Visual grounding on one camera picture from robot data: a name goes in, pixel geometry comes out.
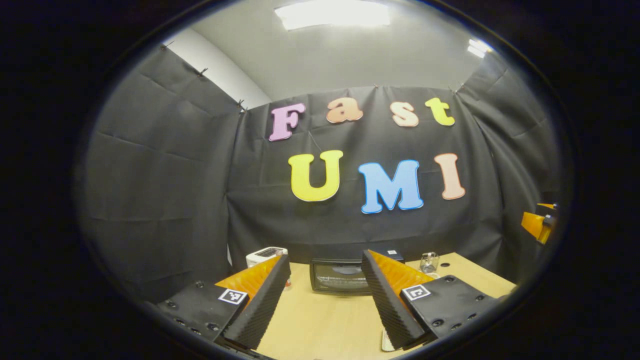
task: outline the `pink letter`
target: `pink letter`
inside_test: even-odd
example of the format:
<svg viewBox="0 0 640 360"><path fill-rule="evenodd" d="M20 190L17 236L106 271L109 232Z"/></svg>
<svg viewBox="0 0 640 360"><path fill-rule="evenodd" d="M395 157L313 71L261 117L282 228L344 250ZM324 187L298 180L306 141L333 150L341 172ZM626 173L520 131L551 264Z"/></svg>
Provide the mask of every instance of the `pink letter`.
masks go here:
<svg viewBox="0 0 640 360"><path fill-rule="evenodd" d="M273 114L273 133L269 136L269 141L274 142L290 138L291 131L287 129L287 124L292 129L298 126L298 113L303 112L305 112L305 105L302 102L273 109L271 112Z"/></svg>
<svg viewBox="0 0 640 360"><path fill-rule="evenodd" d="M455 154L440 154L433 159L442 169L442 180L444 181L442 198L445 200L453 200L465 196L466 191L462 185L460 185L458 169L456 168L458 156Z"/></svg>

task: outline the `blue letter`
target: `blue letter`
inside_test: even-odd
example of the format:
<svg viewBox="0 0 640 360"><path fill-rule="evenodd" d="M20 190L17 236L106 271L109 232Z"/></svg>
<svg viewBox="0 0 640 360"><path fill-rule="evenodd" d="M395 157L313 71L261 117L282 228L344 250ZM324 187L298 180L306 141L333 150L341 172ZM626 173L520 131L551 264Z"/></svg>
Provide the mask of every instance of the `blue letter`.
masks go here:
<svg viewBox="0 0 640 360"><path fill-rule="evenodd" d="M418 192L418 167L415 160L403 160L398 164L394 180L391 181L379 163L366 163L358 167L358 171L364 175L366 204L362 206L365 214L374 214L382 211L382 205L378 202L378 194L387 205L387 209L393 210L396 206L398 195L402 192L402 200L398 208L402 210L421 208L424 202Z"/></svg>

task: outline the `white ceiling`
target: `white ceiling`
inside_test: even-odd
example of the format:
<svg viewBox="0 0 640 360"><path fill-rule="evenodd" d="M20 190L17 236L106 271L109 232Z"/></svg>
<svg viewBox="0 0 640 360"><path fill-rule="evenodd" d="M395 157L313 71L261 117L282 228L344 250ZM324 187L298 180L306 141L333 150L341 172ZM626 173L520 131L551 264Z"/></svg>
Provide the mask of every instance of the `white ceiling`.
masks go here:
<svg viewBox="0 0 640 360"><path fill-rule="evenodd" d="M192 28L274 101L373 84L458 88L481 61L462 26L421 3L379 1L389 5L389 26L287 31L273 9L291 2L238 1Z"/></svg>

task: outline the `orange letter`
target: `orange letter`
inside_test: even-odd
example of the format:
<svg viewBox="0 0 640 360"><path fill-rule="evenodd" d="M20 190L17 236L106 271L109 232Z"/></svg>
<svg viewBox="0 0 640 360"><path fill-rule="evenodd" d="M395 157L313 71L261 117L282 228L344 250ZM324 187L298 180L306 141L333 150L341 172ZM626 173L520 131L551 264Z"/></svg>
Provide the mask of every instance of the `orange letter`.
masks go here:
<svg viewBox="0 0 640 360"><path fill-rule="evenodd" d="M413 106L408 102L392 102L389 106L391 112L394 113L392 119L400 126L413 127L418 124L418 116L413 113Z"/></svg>
<svg viewBox="0 0 640 360"><path fill-rule="evenodd" d="M458 169L456 168L458 156L455 154L441 154L433 159L440 164L440 169L442 169L442 181L444 181L442 198L453 200L465 196L466 191L460 185Z"/></svg>
<svg viewBox="0 0 640 360"><path fill-rule="evenodd" d="M328 122L343 122L345 120L355 121L364 115L358 108L358 102L352 97L341 97L327 106L331 111L326 114Z"/></svg>

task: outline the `fluorescent light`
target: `fluorescent light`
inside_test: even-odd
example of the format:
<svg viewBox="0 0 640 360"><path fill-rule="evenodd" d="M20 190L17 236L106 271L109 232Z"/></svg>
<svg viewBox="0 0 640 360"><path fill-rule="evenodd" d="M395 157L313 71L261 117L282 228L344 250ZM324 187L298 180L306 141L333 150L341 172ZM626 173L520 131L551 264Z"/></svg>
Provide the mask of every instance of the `fluorescent light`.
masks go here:
<svg viewBox="0 0 640 360"><path fill-rule="evenodd" d="M486 53L487 51L491 51L491 47L489 47L489 45L485 44L484 42L478 40L469 40L469 45L471 45L472 47L475 47L476 49L482 51L483 53Z"/></svg>
<svg viewBox="0 0 640 360"><path fill-rule="evenodd" d="M389 25L386 5L357 0L312 0L274 10L287 30L314 25Z"/></svg>
<svg viewBox="0 0 640 360"><path fill-rule="evenodd" d="M469 52L472 53L473 55L476 55L480 58L484 58L484 51L482 50L478 50L473 46L468 47L467 50L469 50Z"/></svg>

